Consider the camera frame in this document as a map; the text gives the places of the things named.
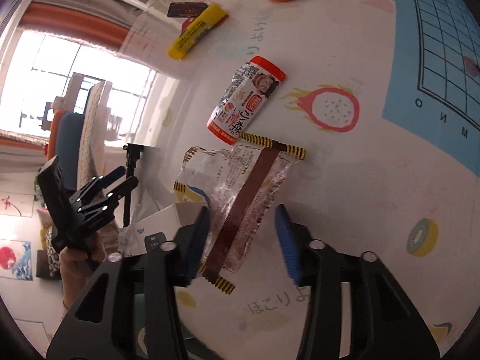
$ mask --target cushion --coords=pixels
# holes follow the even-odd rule
[[[37,250],[37,270],[35,277],[40,279],[60,279],[60,271],[54,277],[50,276],[49,257],[46,250]]]
[[[63,183],[68,190],[77,190],[78,152],[85,115],[67,112],[58,126],[56,152],[62,169]]]
[[[46,233],[46,255],[49,263],[50,277],[54,278],[60,272],[60,257],[52,246],[52,228]]]
[[[40,242],[42,243],[42,250],[46,251],[47,242],[45,241],[45,236],[49,228],[53,225],[53,221],[47,209],[39,208],[37,214],[40,218]]]
[[[50,138],[49,138],[49,146],[46,150],[46,158],[47,160],[52,159],[56,155],[56,145],[57,145],[57,135],[58,129],[60,125],[60,120],[65,115],[65,110],[58,109],[55,111],[53,115],[52,124],[50,125]]]

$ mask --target transparent plastic wrapper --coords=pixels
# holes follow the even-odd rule
[[[244,207],[240,215],[234,214],[239,226],[238,230],[235,228],[233,242],[220,245],[221,253],[226,254],[221,267],[232,273],[241,267],[263,215],[285,181],[288,169],[306,153],[302,148],[269,138],[246,133],[241,133],[239,138],[231,151],[208,151],[198,146],[189,149],[174,185],[178,202],[205,200],[210,207],[212,220],[202,256],[202,264],[207,268],[208,257],[215,250],[215,243],[220,242],[220,233],[232,231],[226,223],[231,219],[232,209],[235,210],[238,204]],[[262,155],[265,150],[271,150],[270,161]],[[259,168],[265,174],[261,175],[260,181]],[[252,176],[257,179],[255,185],[251,183]]]

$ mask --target human hand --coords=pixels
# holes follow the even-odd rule
[[[105,251],[97,233],[93,235],[95,247],[92,249],[92,259],[99,263],[105,259]],[[83,250],[69,249],[66,247],[60,252],[60,274],[63,285],[63,305],[68,310],[75,302],[77,295],[86,282],[79,262],[85,261],[88,255]]]

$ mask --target orange curtain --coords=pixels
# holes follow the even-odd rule
[[[44,3],[31,3],[20,26],[25,29],[81,39],[119,51],[129,28],[73,9]]]
[[[5,138],[5,137],[0,137],[0,146],[18,147],[21,149],[30,149],[30,150],[39,150],[39,151],[44,150],[43,147],[34,145],[32,143],[20,142],[18,140]]]

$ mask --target red and white snack package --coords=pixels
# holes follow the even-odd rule
[[[208,130],[233,145],[287,75],[261,56],[235,71],[232,83],[208,120]]]

